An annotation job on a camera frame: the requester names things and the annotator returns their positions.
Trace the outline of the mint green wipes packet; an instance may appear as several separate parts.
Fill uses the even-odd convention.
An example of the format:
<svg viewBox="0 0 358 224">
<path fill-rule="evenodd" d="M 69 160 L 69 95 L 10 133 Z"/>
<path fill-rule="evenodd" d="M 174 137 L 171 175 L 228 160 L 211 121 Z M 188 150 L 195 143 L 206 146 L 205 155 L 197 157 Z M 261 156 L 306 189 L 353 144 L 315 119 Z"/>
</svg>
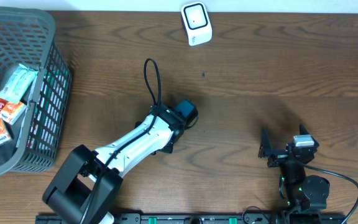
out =
<svg viewBox="0 0 358 224">
<path fill-rule="evenodd" d="M 18 104 L 24 96 L 30 84 L 38 75 L 38 71 L 18 64 L 12 72 L 8 73 L 9 79 L 0 91 L 0 99 Z"/>
</svg>

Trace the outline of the orange small box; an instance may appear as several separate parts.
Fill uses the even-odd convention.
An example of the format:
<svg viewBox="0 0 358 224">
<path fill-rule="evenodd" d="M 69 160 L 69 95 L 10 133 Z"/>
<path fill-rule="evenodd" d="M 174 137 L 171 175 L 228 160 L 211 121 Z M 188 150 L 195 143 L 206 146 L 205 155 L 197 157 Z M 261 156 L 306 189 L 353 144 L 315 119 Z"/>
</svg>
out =
<svg viewBox="0 0 358 224">
<path fill-rule="evenodd" d="M 0 118 L 10 124 L 13 125 L 21 116 L 21 114 L 25 111 L 26 105 L 21 101 L 18 104 L 8 102 L 5 104 L 4 108 L 0 111 Z"/>
</svg>

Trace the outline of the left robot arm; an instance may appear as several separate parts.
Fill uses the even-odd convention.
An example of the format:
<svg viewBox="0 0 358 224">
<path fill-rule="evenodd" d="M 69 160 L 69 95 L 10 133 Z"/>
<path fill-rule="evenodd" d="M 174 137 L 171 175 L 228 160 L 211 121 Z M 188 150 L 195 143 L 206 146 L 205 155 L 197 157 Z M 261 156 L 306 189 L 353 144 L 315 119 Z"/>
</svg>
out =
<svg viewBox="0 0 358 224">
<path fill-rule="evenodd" d="M 95 150 L 79 145 L 69 153 L 42 200 L 64 223 L 114 223 L 111 205 L 124 176 L 147 156 L 172 153 L 196 121 L 196 106 L 154 106 L 143 122 L 120 139 Z"/>
</svg>

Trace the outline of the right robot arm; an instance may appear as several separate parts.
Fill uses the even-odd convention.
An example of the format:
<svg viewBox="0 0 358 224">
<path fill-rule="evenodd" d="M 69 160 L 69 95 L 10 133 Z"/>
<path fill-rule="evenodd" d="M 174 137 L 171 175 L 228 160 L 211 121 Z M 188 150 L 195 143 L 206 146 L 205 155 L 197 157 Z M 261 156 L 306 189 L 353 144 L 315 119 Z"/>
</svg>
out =
<svg viewBox="0 0 358 224">
<path fill-rule="evenodd" d="M 324 177 L 307 175 L 305 165 L 314 159 L 319 144 L 303 125 L 285 149 L 274 150 L 266 129 L 262 130 L 258 157 L 267 159 L 268 167 L 278 167 L 279 192 L 288 207 L 271 217 L 272 223 L 321 224 L 321 211 L 327 207 L 330 183 Z"/>
</svg>

